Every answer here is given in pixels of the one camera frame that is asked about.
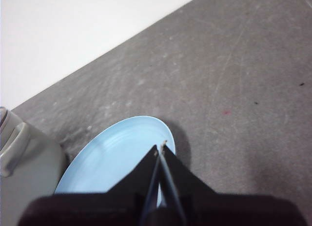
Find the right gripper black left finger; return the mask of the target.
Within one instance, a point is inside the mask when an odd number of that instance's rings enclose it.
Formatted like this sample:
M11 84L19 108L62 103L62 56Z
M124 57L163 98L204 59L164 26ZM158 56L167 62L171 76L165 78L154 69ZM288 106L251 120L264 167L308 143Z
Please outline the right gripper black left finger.
M158 150L153 146L135 168L105 193L66 193L31 202L20 226L136 226L151 195Z

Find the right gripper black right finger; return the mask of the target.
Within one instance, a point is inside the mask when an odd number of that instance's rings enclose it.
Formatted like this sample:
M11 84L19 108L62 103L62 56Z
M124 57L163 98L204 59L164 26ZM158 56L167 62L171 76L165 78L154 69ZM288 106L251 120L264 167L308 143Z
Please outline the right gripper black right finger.
M162 145L163 183L173 204L189 226L305 226L306 220L291 201L268 195L218 193L194 175Z

